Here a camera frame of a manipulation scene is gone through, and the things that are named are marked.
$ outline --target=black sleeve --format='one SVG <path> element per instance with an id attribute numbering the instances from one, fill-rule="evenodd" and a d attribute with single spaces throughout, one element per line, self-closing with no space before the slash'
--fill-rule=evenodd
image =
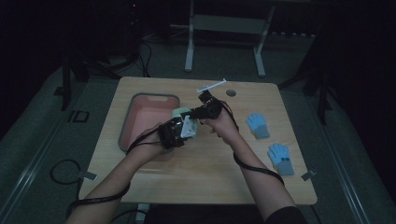
<path id="1" fill-rule="evenodd" d="M 284 207 L 267 218 L 265 224 L 307 224 L 305 217 L 297 207 Z"/>

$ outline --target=person's right hand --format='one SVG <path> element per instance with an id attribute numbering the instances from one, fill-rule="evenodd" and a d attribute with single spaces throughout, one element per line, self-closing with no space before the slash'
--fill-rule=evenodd
<path id="1" fill-rule="evenodd" d="M 233 123 L 233 119 L 224 108 L 221 109 L 217 119 L 201 119 L 200 121 L 212 127 L 212 133 L 216 133 L 228 145 L 241 136 Z"/>

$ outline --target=metal stand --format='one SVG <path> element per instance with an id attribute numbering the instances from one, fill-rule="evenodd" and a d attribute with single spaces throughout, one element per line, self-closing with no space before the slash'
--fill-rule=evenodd
<path id="1" fill-rule="evenodd" d="M 187 47 L 186 64 L 184 67 L 186 72 L 192 71 L 194 30 L 210 30 L 261 35 L 259 43 L 253 48 L 253 53 L 258 75 L 259 77 L 265 77 L 264 65 L 262 63 L 262 47 L 268 35 L 275 7 L 271 7 L 266 20 L 258 20 L 194 14 L 194 0 L 191 0 L 190 3 L 189 45 Z"/>

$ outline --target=blue glove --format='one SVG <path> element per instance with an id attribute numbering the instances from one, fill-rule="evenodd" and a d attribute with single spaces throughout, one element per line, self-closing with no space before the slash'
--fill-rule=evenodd
<path id="1" fill-rule="evenodd" d="M 270 136 L 267 130 L 267 124 L 265 123 L 265 117 L 261 114 L 254 113 L 247 116 L 247 125 L 257 139 Z"/>
<path id="2" fill-rule="evenodd" d="M 289 148 L 278 143 L 272 144 L 269 148 L 268 156 L 279 174 L 294 175 L 289 156 Z"/>

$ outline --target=white object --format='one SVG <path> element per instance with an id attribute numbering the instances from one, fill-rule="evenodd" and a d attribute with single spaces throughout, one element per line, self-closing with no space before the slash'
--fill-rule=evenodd
<path id="1" fill-rule="evenodd" d="M 201 89 L 197 89 L 197 92 L 210 90 L 210 89 L 212 89 L 212 88 L 214 88 L 214 87 L 217 87 L 218 85 L 223 84 L 223 83 L 226 82 L 226 81 L 227 81 L 227 80 L 224 78 L 221 82 L 215 83 L 215 84 L 210 85 L 210 86 L 203 86 Z"/>
<path id="2" fill-rule="evenodd" d="M 181 128 L 180 136 L 182 138 L 195 136 L 195 131 L 192 128 L 190 121 L 190 115 L 186 115 L 186 117 L 184 117 L 184 123 L 183 123 L 183 127 Z"/>

